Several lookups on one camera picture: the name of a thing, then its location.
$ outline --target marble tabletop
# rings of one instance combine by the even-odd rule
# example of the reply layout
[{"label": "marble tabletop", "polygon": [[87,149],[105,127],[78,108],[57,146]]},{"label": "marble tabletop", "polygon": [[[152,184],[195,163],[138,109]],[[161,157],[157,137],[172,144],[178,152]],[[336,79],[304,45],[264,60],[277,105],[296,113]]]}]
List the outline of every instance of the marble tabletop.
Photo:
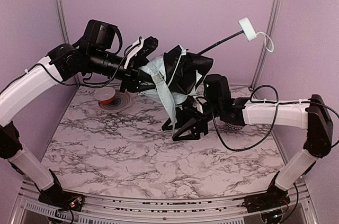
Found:
[{"label": "marble tabletop", "polygon": [[[232,97],[249,96],[245,87],[231,91]],[[94,92],[78,90],[42,160],[65,189],[127,198],[211,198],[265,190],[283,166],[271,136],[235,153],[223,147],[210,122],[200,140],[174,142],[171,131],[161,130],[167,120],[161,104],[132,94],[132,107],[108,114]],[[220,123],[220,131],[228,145],[244,148],[267,127],[231,131]]]}]

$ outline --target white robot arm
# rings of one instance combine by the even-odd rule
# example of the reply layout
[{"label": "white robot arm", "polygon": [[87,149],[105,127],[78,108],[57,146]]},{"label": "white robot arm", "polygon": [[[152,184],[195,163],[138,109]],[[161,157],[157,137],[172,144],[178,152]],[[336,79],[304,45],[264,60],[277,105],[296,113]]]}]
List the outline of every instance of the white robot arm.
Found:
[{"label": "white robot arm", "polygon": [[[72,207],[73,210],[81,210],[83,196],[65,192],[55,174],[45,168],[20,143],[13,118],[49,88],[57,84],[71,85],[64,82],[79,72],[99,73],[108,77],[114,75],[122,81],[121,91],[136,92],[146,89],[142,87],[154,88],[151,77],[138,68],[147,62],[146,56],[154,51],[158,44],[153,37],[141,39],[142,43],[139,39],[139,42],[129,48],[129,51],[134,50],[132,55],[128,56],[127,53],[121,58],[106,51],[111,48],[116,26],[90,21],[87,28],[84,36],[73,46],[62,44],[56,47],[27,70],[25,75],[0,92],[0,158],[7,159],[15,169],[35,182],[42,194],[41,201],[65,208]],[[121,66],[127,57],[128,61]],[[231,98],[224,76],[208,75],[204,80],[204,90],[209,105],[204,103],[197,108],[196,102],[191,101],[193,98],[189,97],[178,110],[178,123],[175,126],[179,129],[174,134],[174,141],[199,139],[201,132],[207,134],[207,123],[213,116],[220,117],[222,121],[234,126],[272,123],[277,103],[253,103],[249,98]],[[249,212],[282,205],[281,201],[286,199],[287,190],[292,184],[307,172],[318,158],[326,156],[331,150],[333,123],[327,110],[321,106],[324,102],[319,95],[313,95],[309,100],[278,104],[275,124],[307,129],[307,140],[303,149],[277,173],[266,193],[249,196],[245,200],[244,206]],[[163,130],[166,129],[171,129],[169,122],[163,125]],[[181,134],[188,130],[191,130],[192,135],[181,137]]]}]

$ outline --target small red bowl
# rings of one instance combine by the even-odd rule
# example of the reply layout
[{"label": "small red bowl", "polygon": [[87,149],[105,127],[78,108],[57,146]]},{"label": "small red bowl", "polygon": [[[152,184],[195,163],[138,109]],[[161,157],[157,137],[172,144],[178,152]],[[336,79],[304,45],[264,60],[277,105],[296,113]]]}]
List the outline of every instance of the small red bowl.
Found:
[{"label": "small red bowl", "polygon": [[111,87],[100,88],[94,94],[95,99],[103,105],[108,105],[112,103],[112,101],[114,100],[114,96],[115,89]]}]

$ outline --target wire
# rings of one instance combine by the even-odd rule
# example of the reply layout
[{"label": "wire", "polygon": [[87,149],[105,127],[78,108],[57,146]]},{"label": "wire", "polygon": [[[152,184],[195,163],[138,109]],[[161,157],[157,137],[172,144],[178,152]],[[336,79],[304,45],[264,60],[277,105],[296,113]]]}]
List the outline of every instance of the wire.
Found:
[{"label": "wire", "polygon": [[26,73],[22,74],[21,76],[17,77],[16,79],[12,80],[4,89],[1,90],[0,95],[7,90],[7,88],[9,88],[14,82],[16,82],[17,80],[19,80],[20,78],[22,78],[24,75],[26,75]]},{"label": "wire", "polygon": [[[43,64],[34,64],[29,70],[28,72],[30,72],[33,68],[37,67],[37,66],[41,66],[45,72],[47,73],[48,76],[50,76],[55,82],[57,82],[60,85],[64,85],[64,86],[85,86],[85,87],[89,87],[89,88],[94,88],[94,89],[98,89],[98,88],[102,88],[107,86],[110,82],[112,82],[112,80],[115,78],[115,75],[117,74],[119,68],[121,67],[123,61],[126,59],[126,57],[128,56],[128,54],[130,54],[132,52],[132,50],[134,50],[134,48],[139,47],[141,45],[141,37],[139,37],[139,44],[135,45],[134,47],[131,48],[132,45],[128,46],[126,48],[126,50],[124,51],[124,56],[122,58],[122,60],[120,61],[117,69],[115,70],[113,76],[105,81],[105,82],[99,82],[99,83],[91,83],[88,82],[86,84],[82,84],[82,83],[72,83],[72,84],[67,84],[64,82],[59,81],[58,79],[56,79],[55,77],[52,76],[52,74],[48,71],[48,69],[43,65]],[[17,77],[16,79],[12,80],[1,92],[0,95],[6,90],[8,89],[14,82],[16,82],[17,80],[21,79],[23,76],[25,76],[26,73],[22,74],[21,76]]]},{"label": "wire", "polygon": [[70,212],[70,215],[72,215],[72,220],[70,221],[69,224],[73,224],[73,222],[74,222],[74,214],[73,214],[73,211],[71,210],[71,208],[69,208],[68,211]]},{"label": "wire", "polygon": [[[252,92],[252,94],[251,94],[249,100],[250,100],[252,103],[271,103],[271,104],[276,104],[276,103],[279,101],[278,98],[277,98],[277,102],[274,102],[274,101],[253,101],[253,100],[252,100],[253,95],[255,94],[255,92],[258,91],[258,90],[261,89],[261,88],[264,88],[264,87],[268,87],[268,88],[273,89],[274,92],[275,92],[275,95],[278,96],[278,91],[277,91],[272,85],[261,85],[261,86],[257,87],[255,90],[253,90],[253,92]],[[322,103],[313,102],[313,101],[311,101],[311,100],[310,100],[310,101],[301,101],[301,102],[299,102],[299,101],[279,102],[278,105],[290,105],[290,104],[300,104],[300,103],[301,103],[301,104],[313,104],[313,105],[322,106],[322,107],[324,107],[324,108],[330,110],[331,112],[333,112],[333,113],[337,116],[337,118],[339,119],[339,114],[338,114],[333,108],[331,108],[331,107],[329,107],[329,106],[327,106],[327,105],[325,105],[325,104],[322,104]],[[338,141],[337,141],[335,144],[333,144],[333,145],[331,146],[331,148],[336,147],[338,144],[339,144],[339,139],[338,139]]]},{"label": "wire", "polygon": [[286,200],[283,200],[282,202],[285,203],[285,205],[286,205],[286,207],[287,207],[286,210],[284,210],[282,213],[279,213],[279,214],[273,216],[273,218],[266,219],[266,221],[268,221],[268,220],[276,220],[276,219],[277,219],[278,217],[280,217],[280,216],[281,216],[281,218],[282,218],[282,216],[284,216],[284,215],[287,213],[287,211],[288,211],[288,209],[290,209],[290,207],[289,207],[289,205],[288,205],[288,203],[287,203]]},{"label": "wire", "polygon": [[[267,102],[267,103],[273,103],[273,104],[278,103],[278,102],[279,102],[278,91],[277,91],[273,86],[271,86],[271,85],[262,85],[262,86],[259,86],[258,88],[256,88],[256,89],[253,91],[253,93],[251,94],[251,97],[250,97],[249,100],[252,102],[252,97],[253,97],[254,93],[255,93],[256,91],[258,91],[259,89],[264,88],[264,87],[268,87],[268,88],[273,89],[274,92],[275,92],[275,95],[276,95],[276,102],[270,101],[270,102]],[[218,135],[218,138],[219,138],[219,140],[221,141],[222,145],[223,145],[226,149],[228,149],[228,150],[230,150],[230,151],[236,151],[236,152],[239,152],[239,151],[247,151],[247,150],[250,150],[250,149],[252,149],[252,148],[258,146],[259,144],[261,144],[261,143],[262,143],[262,142],[263,142],[263,141],[271,134],[271,132],[272,132],[272,130],[273,130],[273,127],[274,127],[274,124],[275,124],[275,121],[276,121],[276,117],[277,117],[277,115],[278,115],[279,105],[277,104],[277,105],[276,105],[276,108],[275,108],[275,113],[274,113],[274,117],[273,117],[272,124],[271,124],[271,126],[270,126],[270,129],[269,129],[268,132],[266,133],[266,135],[265,135],[261,140],[259,140],[257,143],[255,143],[255,144],[253,144],[253,145],[251,145],[251,146],[249,146],[249,147],[245,147],[245,148],[241,148],[241,149],[235,149],[235,148],[229,147],[229,146],[224,142],[224,140],[222,139],[222,136],[221,136],[221,134],[220,134],[220,132],[219,132],[219,129],[218,129],[218,126],[217,126],[217,122],[216,122],[216,118],[215,118],[215,115],[214,115],[213,106],[212,106],[211,102],[210,102],[207,98],[201,97],[201,96],[200,96],[200,97],[197,97],[196,99],[200,99],[200,98],[203,99],[203,100],[205,100],[205,101],[207,101],[207,102],[209,103],[210,108],[211,108],[211,111],[212,111],[213,124],[214,124],[214,127],[215,127],[215,129],[216,129],[216,133],[217,133],[217,135]]]},{"label": "wire", "polygon": [[[126,57],[129,53],[131,53],[131,51],[132,51],[134,48],[139,47],[140,44],[141,44],[141,36],[139,37],[139,44],[138,44],[138,45],[135,45],[133,48],[131,48],[133,45],[129,45],[129,46],[125,49],[125,51],[123,52],[123,54],[124,54],[123,60],[125,59],[125,57]],[[89,82],[89,80],[91,80],[92,76],[93,76],[93,73],[91,73],[89,77],[83,78],[83,82],[84,82],[85,84],[88,84],[88,85],[101,85],[101,84],[107,84],[107,82],[109,81],[109,80],[107,80],[107,81],[104,81],[104,82]]]},{"label": "wire", "polygon": [[78,39],[74,44],[72,44],[72,46],[73,46],[74,48],[79,47],[79,45],[80,45],[82,39],[83,39],[83,37],[81,37],[80,39]]},{"label": "wire", "polygon": [[295,186],[296,191],[297,191],[297,201],[296,201],[296,205],[295,205],[295,207],[293,208],[293,210],[290,212],[290,214],[289,214],[284,220],[280,221],[280,224],[283,224],[285,221],[287,221],[287,220],[292,216],[292,214],[296,211],[296,209],[297,209],[297,206],[298,206],[298,203],[299,203],[299,191],[298,191],[298,188],[297,188],[296,184],[293,183],[293,185]]}]

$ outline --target purple wall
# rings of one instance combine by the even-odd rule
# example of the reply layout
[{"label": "purple wall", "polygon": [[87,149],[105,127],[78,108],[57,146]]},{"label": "purple wall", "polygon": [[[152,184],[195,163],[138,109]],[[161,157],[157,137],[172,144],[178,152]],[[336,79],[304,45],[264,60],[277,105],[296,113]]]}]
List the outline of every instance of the purple wall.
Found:
[{"label": "purple wall", "polygon": [[[243,17],[249,17],[257,31],[265,31],[271,4],[272,0],[63,0],[71,41],[83,34],[88,20],[97,19],[120,28],[124,47],[140,35],[156,37],[156,55],[177,44],[199,52],[241,30],[238,20]],[[206,55],[217,58],[215,72],[231,83],[249,85],[262,40],[247,42],[242,35]]]},{"label": "purple wall", "polygon": [[[338,11],[339,0],[282,0],[273,34],[275,52],[266,61],[260,84],[274,85],[281,100],[320,94],[339,111]],[[339,123],[332,117],[337,141]],[[289,158],[305,142],[306,133],[298,129],[277,127],[275,133]],[[319,223],[338,222],[338,178],[339,147],[306,176]]]},{"label": "purple wall", "polygon": [[[0,88],[62,43],[53,0],[0,0]],[[24,143],[38,158],[44,151],[75,89],[55,87],[14,119]],[[0,223],[8,223],[22,176],[0,160]]]}]

